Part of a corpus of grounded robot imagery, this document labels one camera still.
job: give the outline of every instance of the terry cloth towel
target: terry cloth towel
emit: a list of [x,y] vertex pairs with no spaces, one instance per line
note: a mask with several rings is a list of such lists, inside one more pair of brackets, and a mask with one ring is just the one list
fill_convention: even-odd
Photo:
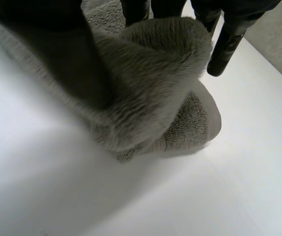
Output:
[[187,152],[219,133],[220,113],[198,80],[212,50],[201,23],[191,18],[151,19],[125,28],[118,0],[84,7],[84,13],[112,76],[114,103],[106,110],[94,110],[64,91],[1,25],[0,44],[84,118],[95,141],[121,162],[155,151]]

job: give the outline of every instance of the gray carpet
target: gray carpet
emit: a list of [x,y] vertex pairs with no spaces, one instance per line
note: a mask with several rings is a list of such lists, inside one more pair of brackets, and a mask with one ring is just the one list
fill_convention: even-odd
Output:
[[282,73],[282,1],[248,30],[246,39]]

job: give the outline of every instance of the white surface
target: white surface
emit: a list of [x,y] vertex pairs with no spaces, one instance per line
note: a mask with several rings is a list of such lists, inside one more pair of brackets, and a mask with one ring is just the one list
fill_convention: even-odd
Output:
[[0,50],[0,236],[282,236],[282,75],[242,41],[202,81],[220,135],[120,165]]

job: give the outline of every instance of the fluffy gray fabric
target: fluffy gray fabric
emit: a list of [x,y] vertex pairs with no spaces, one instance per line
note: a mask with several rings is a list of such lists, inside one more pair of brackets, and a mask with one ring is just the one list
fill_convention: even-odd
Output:
[[42,63],[1,26],[0,43],[87,120],[96,142],[117,153],[122,162],[154,151],[191,150],[219,133],[220,114],[198,81],[212,49],[201,23],[191,18],[152,19],[124,28],[118,0],[84,9],[113,78],[115,101],[104,111],[94,111],[63,91]]

